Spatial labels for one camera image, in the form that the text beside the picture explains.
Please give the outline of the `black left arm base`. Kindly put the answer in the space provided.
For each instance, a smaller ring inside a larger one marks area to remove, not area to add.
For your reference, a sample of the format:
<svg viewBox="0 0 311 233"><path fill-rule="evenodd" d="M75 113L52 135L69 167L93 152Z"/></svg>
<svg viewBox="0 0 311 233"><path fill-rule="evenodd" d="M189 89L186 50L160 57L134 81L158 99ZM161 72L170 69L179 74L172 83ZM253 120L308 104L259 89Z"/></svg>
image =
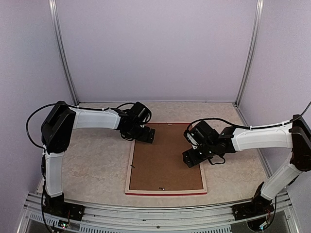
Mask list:
<svg viewBox="0 0 311 233"><path fill-rule="evenodd" d="M85 207L83 205L65 202L64 193L52 198L44 192L43 197L45 198L43 204L44 213L69 220L82 221Z"/></svg>

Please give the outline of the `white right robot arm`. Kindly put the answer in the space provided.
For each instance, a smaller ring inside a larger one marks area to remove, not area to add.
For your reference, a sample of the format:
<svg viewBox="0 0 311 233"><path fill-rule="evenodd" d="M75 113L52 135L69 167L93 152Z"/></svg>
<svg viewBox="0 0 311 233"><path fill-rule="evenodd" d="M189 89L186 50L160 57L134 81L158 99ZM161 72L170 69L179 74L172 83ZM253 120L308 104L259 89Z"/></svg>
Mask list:
<svg viewBox="0 0 311 233"><path fill-rule="evenodd" d="M291 154L281 167L264 182L248 205L252 215L258 216L276 195L291 184L302 172L311 169L311 130L301 115L275 125L246 127L230 123L220 133L208 119L189 124L184 131L191 149L182 153L183 162L193 167L214 156L223 158L227 153L261 148L288 148Z"/></svg>

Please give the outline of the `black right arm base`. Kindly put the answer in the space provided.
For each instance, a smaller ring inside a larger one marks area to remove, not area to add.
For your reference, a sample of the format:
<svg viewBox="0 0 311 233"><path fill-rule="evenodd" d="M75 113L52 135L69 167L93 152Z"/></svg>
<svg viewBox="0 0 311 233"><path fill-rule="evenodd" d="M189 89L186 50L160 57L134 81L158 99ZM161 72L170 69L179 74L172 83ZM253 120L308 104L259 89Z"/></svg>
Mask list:
<svg viewBox="0 0 311 233"><path fill-rule="evenodd" d="M264 182L258 186L251 201L232 206L232 212L235 220L259 216L275 210L272 205L272 201L261 196L261 188L263 187L263 184Z"/></svg>

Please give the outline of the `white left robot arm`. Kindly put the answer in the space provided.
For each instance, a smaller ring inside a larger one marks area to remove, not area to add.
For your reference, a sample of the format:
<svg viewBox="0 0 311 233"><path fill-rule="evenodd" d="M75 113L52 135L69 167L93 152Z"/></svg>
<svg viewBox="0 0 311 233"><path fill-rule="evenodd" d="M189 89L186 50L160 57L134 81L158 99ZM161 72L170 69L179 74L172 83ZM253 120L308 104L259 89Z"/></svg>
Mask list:
<svg viewBox="0 0 311 233"><path fill-rule="evenodd" d="M53 104L41 126L41 140L45 153L45 191L52 197L48 203L49 208L58 216L63 216L68 211L67 203L58 196L63 194L62 162L74 130L116 130L125 140L151 144L156 132L147 126L151 116L151 111L140 102L125 110L80 108L70 106L64 101Z"/></svg>

